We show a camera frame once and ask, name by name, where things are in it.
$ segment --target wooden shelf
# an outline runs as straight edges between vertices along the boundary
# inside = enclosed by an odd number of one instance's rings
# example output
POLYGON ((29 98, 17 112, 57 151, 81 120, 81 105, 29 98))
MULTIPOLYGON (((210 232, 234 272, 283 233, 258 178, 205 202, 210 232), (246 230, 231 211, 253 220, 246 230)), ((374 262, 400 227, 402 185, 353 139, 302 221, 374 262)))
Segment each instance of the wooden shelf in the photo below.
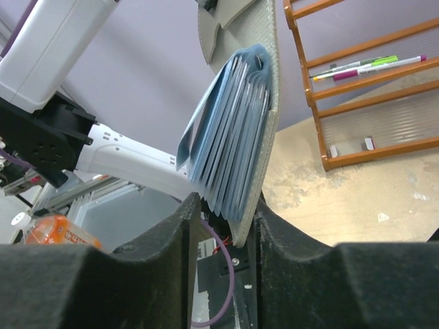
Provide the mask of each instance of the wooden shelf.
POLYGON ((336 106, 334 108, 325 111, 319 111, 317 106, 317 101, 321 99, 347 93, 352 90, 373 86, 376 84, 380 84, 382 82, 395 80, 404 77, 406 75, 410 75, 413 73, 438 67, 439 58, 437 57, 429 58, 428 60, 423 62, 418 62, 407 66, 401 66, 398 68, 389 69, 388 71, 382 71, 380 73, 373 75, 370 74, 369 76, 360 78, 356 81, 347 82, 345 84, 341 84, 339 86, 335 86, 333 88, 328 88, 325 90, 320 90, 318 92, 313 91, 313 86, 309 79, 310 76, 309 70, 311 68, 321 66, 323 64, 328 64, 330 62, 334 62, 341 58, 346 58, 351 55, 355 55, 357 53, 361 53, 363 51, 373 49, 375 47, 379 47, 391 42, 395 42, 397 40, 403 40, 404 38, 414 36, 422 32, 426 32, 432 29, 437 29, 439 28, 439 18, 431 19, 429 21, 425 21, 424 23, 417 24, 394 33, 386 34, 385 36, 381 36, 379 38, 372 39, 367 42, 363 42, 358 45, 354 45, 352 47, 348 47, 340 51, 330 53, 329 55, 325 55, 316 58, 314 60, 308 61, 305 56, 302 40, 300 39, 300 32, 299 32, 297 20, 301 19, 302 17, 313 14, 315 12, 318 12, 320 10, 323 10, 329 6, 335 5, 336 3, 340 3, 343 0, 320 0, 315 3, 312 3, 311 5, 305 6, 301 9, 294 10, 292 7, 292 3, 293 2, 297 3, 299 1, 300 0, 294 0, 294 1, 283 0, 283 6, 284 6, 285 18, 287 19, 288 27, 292 31, 294 42, 296 44, 296 50, 300 60, 300 68, 302 71, 303 90, 305 92, 307 104, 311 108, 314 118, 314 123, 316 125, 316 132, 317 132, 318 144, 320 149, 320 158, 322 160, 322 165, 324 169, 328 171, 333 168, 342 167, 346 165, 353 165, 353 164, 357 164, 365 161, 371 161, 379 158, 385 158, 387 156, 395 156, 397 154, 404 154, 411 151, 419 151, 422 149, 439 147, 439 136, 438 136, 437 138, 424 138, 422 140, 415 142, 397 144, 389 147, 374 149, 371 151, 363 151, 347 156, 338 156, 336 158, 329 158, 327 151, 329 148, 325 144, 325 138, 323 134, 322 121, 321 121, 322 118, 337 116, 338 114, 365 108, 366 106, 373 106, 387 101, 402 99, 404 97, 409 97, 427 92, 429 90, 437 89, 439 88, 439 79, 434 80, 432 82, 420 84, 418 86, 404 88, 402 90, 394 91, 384 95, 370 97, 368 99, 364 99, 361 101, 355 101, 353 103, 336 106))
POLYGON ((433 147, 439 147, 439 137, 383 147, 381 149, 374 149, 372 151, 363 151, 356 154, 349 154, 347 156, 338 156, 337 158, 328 159, 327 162, 329 164, 329 168, 333 169, 348 165, 356 165, 358 163, 373 161, 380 158, 397 156, 399 154, 422 151, 424 149, 431 149, 433 147))
POLYGON ((426 93, 427 91, 431 91, 437 88, 439 88, 439 80, 427 82, 425 84, 420 84, 418 86, 400 89, 392 93, 387 93, 376 97, 362 99, 361 101, 354 101, 352 103, 336 106, 328 110, 319 111, 319 117, 321 119, 332 117, 333 115, 350 112, 358 108, 365 108, 366 106, 373 106, 373 105, 385 103, 387 101, 394 101, 395 99, 400 99, 403 97, 409 97, 421 93, 426 93))
POLYGON ((365 77, 364 79, 349 82, 341 86, 336 86, 333 88, 318 91, 316 93, 313 93, 313 98, 315 100, 320 100, 320 99, 336 96, 339 94, 347 93, 352 90, 373 86, 374 84, 379 84, 389 80, 398 79, 399 77, 405 77, 406 75, 413 74, 419 71, 432 69, 438 66, 439 66, 439 58, 437 57, 431 58, 423 62, 414 63, 411 65, 402 66, 386 72, 382 72, 380 74, 376 74, 371 77, 365 77))
POLYGON ((350 48, 346 48, 340 51, 336 51, 335 53, 330 53, 329 55, 325 55, 319 58, 316 58, 315 60, 310 60, 307 62, 308 69, 312 69, 313 67, 317 67, 323 64, 327 64, 330 62, 334 62, 336 60, 339 60, 340 58, 345 58, 351 55, 355 55, 356 53, 361 53, 363 51, 373 49, 382 45, 385 45, 387 43, 395 42, 400 39, 407 38, 409 36, 413 36, 415 34, 419 34, 422 32, 429 31, 431 29, 435 29, 439 27, 439 18, 431 19, 429 21, 426 21, 424 23, 414 25, 411 27, 408 27, 407 29, 402 29, 400 31, 387 34, 386 36, 382 36, 373 40, 369 40, 363 43, 360 43, 358 45, 355 45, 350 48))

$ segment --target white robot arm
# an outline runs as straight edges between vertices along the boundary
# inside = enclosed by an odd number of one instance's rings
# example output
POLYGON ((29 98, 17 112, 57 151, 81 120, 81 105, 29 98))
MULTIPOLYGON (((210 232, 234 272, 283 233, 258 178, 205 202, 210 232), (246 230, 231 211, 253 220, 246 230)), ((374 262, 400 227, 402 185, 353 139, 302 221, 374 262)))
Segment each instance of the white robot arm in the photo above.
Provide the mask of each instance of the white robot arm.
POLYGON ((78 169, 106 174, 184 199, 192 186, 184 169, 177 172, 171 154, 114 132, 71 104, 54 101, 62 81, 118 2, 36 3, 0 62, 2 119, 13 121, 8 124, 15 124, 16 129, 34 131, 34 135, 25 142, 26 135, 19 132, 15 136, 3 123, 0 136, 24 160, 45 173, 78 169), (86 120, 92 120, 91 124, 85 124, 86 120), (40 139, 34 143, 32 138, 40 139))

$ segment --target clear plastic container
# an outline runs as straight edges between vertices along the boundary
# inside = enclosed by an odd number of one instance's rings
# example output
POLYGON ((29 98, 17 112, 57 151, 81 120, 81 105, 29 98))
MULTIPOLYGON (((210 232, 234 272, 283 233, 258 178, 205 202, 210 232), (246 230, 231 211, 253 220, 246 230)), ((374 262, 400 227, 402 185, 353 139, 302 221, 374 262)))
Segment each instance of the clear plastic container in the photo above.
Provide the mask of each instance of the clear plastic container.
POLYGON ((22 242, 26 245, 89 244, 102 249, 94 236, 62 215, 32 220, 28 214, 20 212, 11 224, 23 231, 22 242))

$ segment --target blue booklet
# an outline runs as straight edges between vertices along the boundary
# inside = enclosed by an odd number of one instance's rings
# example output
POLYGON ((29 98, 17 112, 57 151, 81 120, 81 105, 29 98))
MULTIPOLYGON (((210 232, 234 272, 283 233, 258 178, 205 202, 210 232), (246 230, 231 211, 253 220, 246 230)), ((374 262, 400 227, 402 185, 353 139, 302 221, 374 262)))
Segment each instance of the blue booklet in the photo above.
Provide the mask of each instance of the blue booklet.
POLYGON ((177 170, 186 164, 195 190, 227 220, 240 221, 246 207, 270 110, 271 79, 262 45, 236 51, 203 95, 178 146, 177 170))

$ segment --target red wire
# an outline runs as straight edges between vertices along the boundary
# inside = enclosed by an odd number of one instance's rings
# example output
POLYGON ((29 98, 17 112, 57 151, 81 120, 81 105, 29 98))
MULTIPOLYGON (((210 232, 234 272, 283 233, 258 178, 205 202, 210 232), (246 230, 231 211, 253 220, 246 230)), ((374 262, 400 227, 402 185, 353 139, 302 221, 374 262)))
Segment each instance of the red wire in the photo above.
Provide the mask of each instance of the red wire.
MULTIPOLYGON (((231 245, 231 244, 232 244, 232 241, 227 242, 227 240, 228 240, 229 238, 230 238, 230 237, 227 236, 227 237, 222 241, 222 243, 223 243, 225 246, 227 246, 227 245, 231 245)), ((213 250, 212 255, 215 255, 220 249, 221 249, 221 247, 220 247, 219 245, 217 245, 217 247, 213 250)))

